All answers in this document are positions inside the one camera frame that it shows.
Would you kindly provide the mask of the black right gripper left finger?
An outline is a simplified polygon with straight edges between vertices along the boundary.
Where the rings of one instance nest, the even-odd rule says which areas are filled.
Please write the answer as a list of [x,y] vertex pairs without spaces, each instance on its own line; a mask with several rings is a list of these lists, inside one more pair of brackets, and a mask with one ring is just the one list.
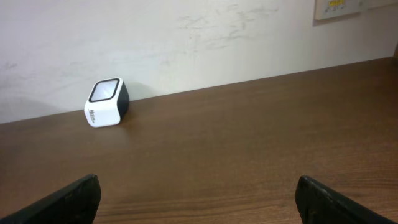
[[87,175],[1,219],[1,223],[92,224],[101,200],[98,176]]

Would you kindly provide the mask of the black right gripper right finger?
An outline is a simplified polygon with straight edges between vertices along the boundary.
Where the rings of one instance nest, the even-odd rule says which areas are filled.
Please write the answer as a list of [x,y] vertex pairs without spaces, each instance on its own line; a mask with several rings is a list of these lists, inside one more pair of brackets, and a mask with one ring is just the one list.
[[303,224],[395,224],[306,175],[298,180],[295,203]]

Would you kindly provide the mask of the beige wall socket plate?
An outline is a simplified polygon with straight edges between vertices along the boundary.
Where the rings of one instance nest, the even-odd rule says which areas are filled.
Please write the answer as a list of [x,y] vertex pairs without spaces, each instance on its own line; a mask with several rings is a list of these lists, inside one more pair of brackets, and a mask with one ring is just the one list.
[[394,4],[397,0],[316,0],[314,19],[331,19]]

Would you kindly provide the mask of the white barcode scanner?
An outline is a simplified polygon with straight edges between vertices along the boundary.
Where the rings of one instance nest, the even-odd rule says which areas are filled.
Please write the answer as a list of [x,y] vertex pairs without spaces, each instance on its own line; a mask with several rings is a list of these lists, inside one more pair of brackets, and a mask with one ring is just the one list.
[[96,82],[85,103],[84,113],[94,128],[117,125],[129,108],[129,93],[122,78]]

